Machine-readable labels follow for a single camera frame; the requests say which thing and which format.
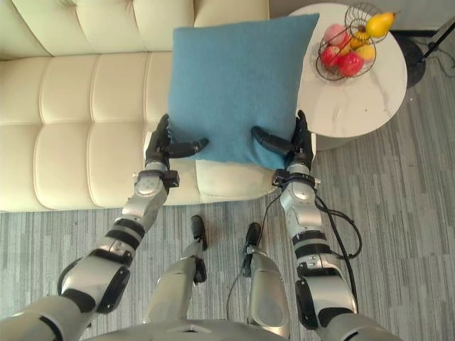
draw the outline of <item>side table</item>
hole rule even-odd
[[[316,133],[319,151],[378,129],[395,115],[406,92],[405,58],[390,33],[376,44],[375,64],[364,75],[328,81],[318,74],[316,59],[324,31],[332,23],[344,24],[347,9],[342,4],[314,4],[291,13],[319,13],[304,57],[297,104],[305,112],[309,130]]]

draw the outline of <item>gray carpet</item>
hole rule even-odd
[[[445,48],[454,53],[453,42]],[[323,181],[322,198],[351,215],[365,240],[363,253],[353,261],[360,311],[404,340],[453,340],[455,335],[454,112],[455,79],[443,76],[436,60],[430,60],[425,78],[407,92],[388,124],[319,153],[314,166],[314,175]],[[96,319],[85,336],[141,322],[159,275],[191,240],[188,220],[194,214],[202,215],[208,228],[209,278],[195,288],[189,317],[224,318],[245,230],[262,219],[272,198],[165,207],[139,248],[120,306]],[[0,318],[55,293],[64,265],[89,250],[118,213],[0,214]],[[278,205],[271,208],[267,223],[264,247],[282,270],[293,320],[291,339],[317,340],[297,322],[294,255]],[[353,250],[353,233],[340,228]],[[242,278],[233,291],[230,312],[236,320],[246,319],[248,285]]]

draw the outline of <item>sofa seat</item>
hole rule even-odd
[[[143,145],[166,113],[172,53],[0,62],[0,210],[123,206]],[[172,160],[167,205],[246,200],[273,191],[259,166]]]

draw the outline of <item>sofa armrest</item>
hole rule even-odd
[[[194,0],[194,27],[269,18],[268,0]]]

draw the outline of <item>robot forearm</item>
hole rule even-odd
[[[321,213],[315,205],[319,182],[309,176],[308,167],[292,163],[274,179],[283,188],[280,201],[296,254],[296,299],[302,325],[323,341],[399,341],[373,320],[357,314],[352,291],[322,230]]]
[[[97,313],[113,311],[129,280],[135,251],[166,201],[170,175],[160,163],[149,164],[111,229],[62,273],[59,296],[42,298],[0,321],[0,340],[79,340]]]

